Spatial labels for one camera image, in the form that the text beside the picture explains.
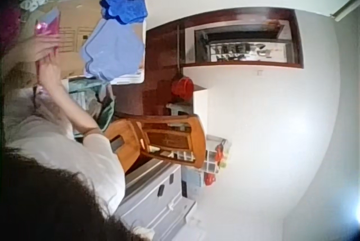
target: white shirt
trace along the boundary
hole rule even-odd
[[[10,147],[20,148],[21,154],[44,166],[81,173],[79,177],[95,189],[105,213],[116,211],[125,195],[125,175],[105,136],[90,134],[80,144],[38,116],[28,117],[18,128]]]

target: chair backrest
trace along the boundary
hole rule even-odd
[[[145,156],[196,168],[203,166],[206,140],[197,115],[126,115],[125,118],[132,124],[140,142],[140,152]],[[163,155],[164,151],[174,152],[174,157]]]
[[[140,142],[132,124],[126,119],[119,119],[112,122],[105,136],[109,139],[112,151],[127,172],[140,156]]]

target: dark hair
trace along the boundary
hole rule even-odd
[[[47,168],[16,150],[2,152],[2,235],[14,240],[141,241],[115,217],[104,217],[78,174]]]

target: clothing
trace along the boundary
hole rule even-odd
[[[101,0],[105,19],[116,19],[120,24],[143,23],[147,17],[145,0]]]
[[[114,19],[101,19],[81,49],[85,60],[84,75],[112,81],[139,69],[144,43],[132,25],[120,25]]]
[[[100,134],[90,134],[84,138],[83,144],[76,142],[68,133],[72,128],[67,126],[69,123],[65,125],[64,117],[56,119],[57,121],[50,117],[49,109],[53,112],[56,107],[46,103],[44,96],[39,99],[33,115],[18,122],[18,125],[6,122],[6,118],[10,117],[14,121],[24,117],[24,114],[11,116],[17,112],[14,107],[12,111],[5,112],[4,122],[10,125],[6,130],[10,132],[8,146],[20,148],[21,154],[36,159],[44,166],[79,173],[85,185],[94,189],[104,214],[112,215],[125,195],[125,174],[111,150],[109,140]],[[22,110],[31,108],[31,100],[27,96],[17,97],[10,105],[19,106],[19,100],[26,102],[22,104]]]

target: blue towel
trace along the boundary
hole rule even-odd
[[[142,23],[147,17],[145,0],[101,0],[103,17],[116,19],[119,23]]]
[[[131,25],[120,25],[115,19],[101,19],[81,49],[84,74],[104,81],[134,74],[139,69],[144,49]]]

